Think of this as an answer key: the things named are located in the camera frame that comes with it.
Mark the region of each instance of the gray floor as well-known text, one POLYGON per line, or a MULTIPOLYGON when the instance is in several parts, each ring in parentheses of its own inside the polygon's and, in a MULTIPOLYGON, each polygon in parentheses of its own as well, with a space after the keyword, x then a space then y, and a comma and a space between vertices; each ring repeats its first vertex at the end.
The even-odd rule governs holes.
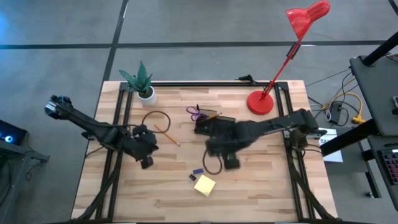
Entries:
MULTIPOLYGON (((294 41, 284 11, 313 2, 130 0, 119 42, 294 41)), ((0 2, 0 45, 110 44, 121 5, 122 0, 4 0, 0 2)), ((397 20, 387 0, 333 0, 329 15, 313 25, 305 40, 385 40, 396 32, 397 20)), ((351 57, 376 47, 303 46, 280 79, 311 83, 347 69, 351 57)), ((232 80, 247 74, 269 80, 289 48, 118 49, 109 79, 121 80, 118 69, 134 72, 143 60, 155 80, 232 80)), ((67 95, 76 108, 94 115, 108 55, 109 49, 0 50, 0 119, 28 130, 30 145, 51 155, 50 162, 24 183, 14 223, 69 218, 87 141, 80 136, 81 129, 49 118, 43 107, 52 94, 67 95)), ((307 93, 326 103, 343 77, 312 85, 307 93)), ((353 91, 360 94, 358 88, 353 91)), ((347 97, 347 102, 359 108, 355 98, 347 97)), ((355 114, 352 109, 349 112, 351 117, 355 114)), ((363 118, 370 118, 366 107, 363 118)), ((323 116, 318 122, 330 126, 323 116)), ((398 213, 373 167, 382 193, 379 199, 363 197, 369 187, 362 174, 329 176, 340 218, 396 223, 398 213)))

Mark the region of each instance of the paper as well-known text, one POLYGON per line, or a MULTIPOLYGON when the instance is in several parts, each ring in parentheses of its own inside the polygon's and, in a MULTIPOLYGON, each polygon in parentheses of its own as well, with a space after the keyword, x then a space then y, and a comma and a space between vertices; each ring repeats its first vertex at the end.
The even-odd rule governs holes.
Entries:
MULTIPOLYGON (((319 130, 326 130, 327 133, 323 135, 319 139, 319 145, 323 145, 324 143, 334 139, 337 137, 337 133, 335 129, 329 129, 329 128, 319 128, 319 130)), ((341 156, 341 151, 336 151, 330 155, 327 155, 323 158, 325 162, 343 162, 343 156, 341 156)))
POLYGON ((199 192, 201 192, 202 194, 209 197, 209 194, 210 194, 211 190, 213 190, 213 187, 215 184, 216 184, 216 182, 214 182, 207 176, 201 175, 197 184, 195 184, 195 186, 193 188, 197 189, 199 192))

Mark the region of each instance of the pencil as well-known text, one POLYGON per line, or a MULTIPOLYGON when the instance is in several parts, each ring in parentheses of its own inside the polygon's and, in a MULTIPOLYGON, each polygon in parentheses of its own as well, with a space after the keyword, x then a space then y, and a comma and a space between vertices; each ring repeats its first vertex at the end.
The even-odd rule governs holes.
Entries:
POLYGON ((213 118, 215 118, 215 117, 217 117, 217 116, 219 116, 219 115, 221 115, 221 114, 222 114, 222 113, 219 113, 219 114, 210 116, 210 117, 208 117, 208 118, 206 118, 206 119, 203 119, 203 120, 201 120, 201 121, 198 121, 198 123, 201 123, 201 122, 204 122, 204 121, 208 121, 208 120, 213 119, 213 118))
MULTIPOLYGON (((156 124, 155 124, 155 128, 158 129, 159 131, 162 131, 156 124)), ((171 141, 173 141, 176 145, 181 146, 180 143, 178 143, 176 140, 174 140, 171 136, 169 136, 167 133, 163 133, 164 135, 166 135, 166 137, 168 137, 171 141)))

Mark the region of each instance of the green plant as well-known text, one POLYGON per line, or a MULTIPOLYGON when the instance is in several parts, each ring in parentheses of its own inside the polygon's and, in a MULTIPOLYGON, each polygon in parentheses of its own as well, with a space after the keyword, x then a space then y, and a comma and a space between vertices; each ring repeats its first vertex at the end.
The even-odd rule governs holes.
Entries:
POLYGON ((152 77, 152 74, 148 76, 147 70, 142 61, 140 61, 137 75, 130 75, 124 70, 119 70, 119 72, 129 83, 127 91, 136 91, 144 98, 151 96, 152 91, 150 91, 150 78, 152 77))

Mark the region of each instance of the scissors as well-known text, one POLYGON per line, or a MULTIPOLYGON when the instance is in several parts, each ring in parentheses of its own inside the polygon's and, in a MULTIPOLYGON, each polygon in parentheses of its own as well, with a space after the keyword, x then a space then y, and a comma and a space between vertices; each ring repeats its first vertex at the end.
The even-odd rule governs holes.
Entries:
POLYGON ((189 106, 185 109, 188 113, 191 114, 191 120, 196 121, 199 117, 203 116, 204 114, 199 112, 199 106, 189 106))

